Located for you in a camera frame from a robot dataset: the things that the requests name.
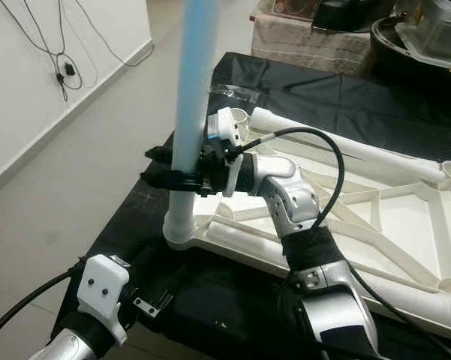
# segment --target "light blue tube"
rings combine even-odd
[[[193,173],[202,144],[220,0],[187,0],[172,169]],[[195,228],[194,193],[170,192],[164,235],[170,246],[186,248]]]

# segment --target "wall baseboard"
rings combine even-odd
[[[143,44],[126,62],[135,63],[152,54],[154,44],[152,39]],[[81,114],[95,99],[107,90],[128,67],[120,64],[97,87],[85,95],[83,99],[60,119],[38,134],[22,151],[0,169],[0,189],[2,189],[21,169],[37,156],[53,139],[55,139],[79,114]]]

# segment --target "tiled floor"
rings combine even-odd
[[[148,0],[155,51],[129,70],[0,190],[0,315],[86,252],[173,129],[183,0]],[[249,53],[257,0],[226,0],[215,60]],[[66,283],[0,332],[0,360],[27,359],[47,340]],[[207,359],[136,326],[107,359]]]

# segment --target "black tablecloth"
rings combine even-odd
[[[209,114],[222,107],[251,113],[256,106],[373,146],[451,160],[451,100],[227,53],[212,78]],[[165,290],[174,294],[156,320],[142,316],[140,322],[218,359],[305,359],[277,311],[282,280],[201,249],[169,249],[161,232],[167,201],[167,191],[138,181],[88,252],[118,254],[134,264],[151,303]],[[77,309],[79,282],[80,276],[72,279],[58,323]],[[407,326],[374,319],[383,356],[442,359]]]

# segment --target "clear plastic container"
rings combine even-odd
[[[417,60],[451,68],[451,1],[422,0],[396,30]]]

